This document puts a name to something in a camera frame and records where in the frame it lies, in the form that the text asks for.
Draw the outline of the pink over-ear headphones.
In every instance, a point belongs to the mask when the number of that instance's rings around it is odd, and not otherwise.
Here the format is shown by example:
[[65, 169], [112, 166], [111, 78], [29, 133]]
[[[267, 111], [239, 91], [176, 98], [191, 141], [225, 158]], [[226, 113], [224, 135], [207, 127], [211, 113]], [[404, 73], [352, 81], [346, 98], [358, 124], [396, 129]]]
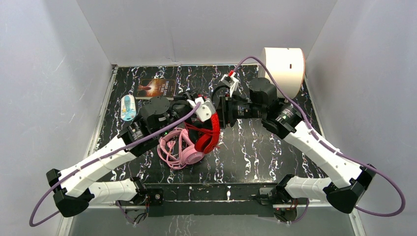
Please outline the pink over-ear headphones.
[[195, 150], [194, 144], [188, 137], [188, 131], [183, 128], [175, 128], [161, 137], [157, 153], [160, 159], [173, 170], [196, 164], [205, 156], [203, 152]]

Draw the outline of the red and black headphones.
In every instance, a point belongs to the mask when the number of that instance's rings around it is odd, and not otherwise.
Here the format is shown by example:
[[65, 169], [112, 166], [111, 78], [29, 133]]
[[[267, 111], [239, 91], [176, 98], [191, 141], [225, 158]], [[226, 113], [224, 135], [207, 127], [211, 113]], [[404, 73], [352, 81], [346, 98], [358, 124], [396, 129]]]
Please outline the red and black headphones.
[[185, 128], [196, 151], [207, 154], [217, 147], [220, 135], [220, 122], [217, 113], [204, 122], [192, 121], [191, 118], [188, 118], [185, 121]]

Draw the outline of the black on-ear headphones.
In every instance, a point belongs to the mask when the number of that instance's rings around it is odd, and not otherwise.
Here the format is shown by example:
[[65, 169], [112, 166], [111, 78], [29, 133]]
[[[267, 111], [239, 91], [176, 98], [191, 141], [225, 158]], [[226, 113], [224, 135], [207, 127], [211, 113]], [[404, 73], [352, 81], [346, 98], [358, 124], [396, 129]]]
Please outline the black on-ear headphones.
[[214, 98], [215, 98], [215, 96], [216, 96], [216, 94], [217, 94], [217, 92], [218, 92], [219, 90], [221, 90], [221, 89], [228, 89], [228, 88], [229, 88], [229, 87], [228, 87], [227, 85], [217, 86], [217, 87], [213, 90], [213, 92], [212, 92], [212, 94], [211, 94], [211, 96], [210, 96], [211, 101], [212, 101], [212, 102], [214, 101]]

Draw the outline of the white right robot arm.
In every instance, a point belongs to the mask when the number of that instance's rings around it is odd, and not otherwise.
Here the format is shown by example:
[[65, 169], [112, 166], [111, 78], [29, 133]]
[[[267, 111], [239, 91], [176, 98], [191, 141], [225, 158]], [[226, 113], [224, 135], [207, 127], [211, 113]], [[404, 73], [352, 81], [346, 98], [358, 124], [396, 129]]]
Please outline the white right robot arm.
[[266, 78], [249, 82], [249, 98], [221, 95], [216, 111], [221, 128], [232, 127], [237, 119], [260, 118], [263, 127], [281, 140], [296, 147], [327, 175], [326, 178], [302, 178], [286, 175], [262, 201], [288, 204], [298, 198], [328, 202], [343, 213], [351, 213], [375, 172], [363, 165], [337, 155], [330, 143], [303, 121], [302, 115], [290, 103], [279, 98], [275, 86]]

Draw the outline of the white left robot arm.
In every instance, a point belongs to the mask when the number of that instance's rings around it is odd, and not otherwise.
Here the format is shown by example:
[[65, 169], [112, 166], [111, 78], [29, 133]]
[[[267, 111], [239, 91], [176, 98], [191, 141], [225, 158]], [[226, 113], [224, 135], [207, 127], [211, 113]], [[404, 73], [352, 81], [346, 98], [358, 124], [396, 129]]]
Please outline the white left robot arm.
[[52, 169], [46, 174], [59, 213], [64, 217], [75, 216], [90, 204], [119, 201], [143, 204], [148, 191], [137, 177], [110, 182], [100, 179], [156, 147], [159, 138], [179, 124], [193, 118], [206, 121], [214, 112], [212, 101], [194, 91], [176, 95], [173, 100], [164, 96], [151, 98], [108, 144], [72, 167], [62, 171]]

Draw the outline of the dark paperback book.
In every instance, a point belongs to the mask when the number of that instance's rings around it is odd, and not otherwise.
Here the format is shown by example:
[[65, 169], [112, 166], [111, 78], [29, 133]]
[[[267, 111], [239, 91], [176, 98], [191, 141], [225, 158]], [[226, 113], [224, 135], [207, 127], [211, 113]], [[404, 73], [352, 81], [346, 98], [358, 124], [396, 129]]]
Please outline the dark paperback book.
[[136, 99], [151, 99], [157, 96], [173, 100], [176, 93], [176, 81], [173, 79], [142, 79], [135, 92]]

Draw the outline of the white and blue small device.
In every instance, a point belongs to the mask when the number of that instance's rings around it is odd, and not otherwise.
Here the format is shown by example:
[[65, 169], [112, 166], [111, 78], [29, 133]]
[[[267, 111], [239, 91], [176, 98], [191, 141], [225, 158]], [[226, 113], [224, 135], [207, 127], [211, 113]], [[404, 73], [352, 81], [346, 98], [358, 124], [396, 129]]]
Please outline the white and blue small device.
[[121, 99], [121, 119], [124, 121], [131, 121], [135, 118], [136, 114], [135, 98], [130, 94], [125, 95]]

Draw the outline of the white cylindrical container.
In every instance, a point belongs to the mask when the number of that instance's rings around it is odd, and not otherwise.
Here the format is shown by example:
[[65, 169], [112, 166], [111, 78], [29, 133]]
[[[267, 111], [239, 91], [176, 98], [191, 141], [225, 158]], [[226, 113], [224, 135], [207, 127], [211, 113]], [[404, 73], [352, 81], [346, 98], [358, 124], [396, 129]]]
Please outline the white cylindrical container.
[[305, 74], [305, 56], [301, 48], [264, 47], [260, 60], [276, 83], [293, 99], [300, 91]]

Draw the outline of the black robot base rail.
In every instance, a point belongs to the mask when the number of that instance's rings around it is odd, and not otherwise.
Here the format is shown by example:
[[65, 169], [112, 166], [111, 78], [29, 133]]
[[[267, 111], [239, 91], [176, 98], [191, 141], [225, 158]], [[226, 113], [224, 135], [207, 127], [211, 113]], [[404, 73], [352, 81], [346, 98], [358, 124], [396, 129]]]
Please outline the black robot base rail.
[[150, 217], [171, 215], [256, 215], [284, 212], [294, 218], [306, 199], [280, 200], [276, 183], [151, 183], [135, 200], [120, 201], [127, 209], [148, 209]]

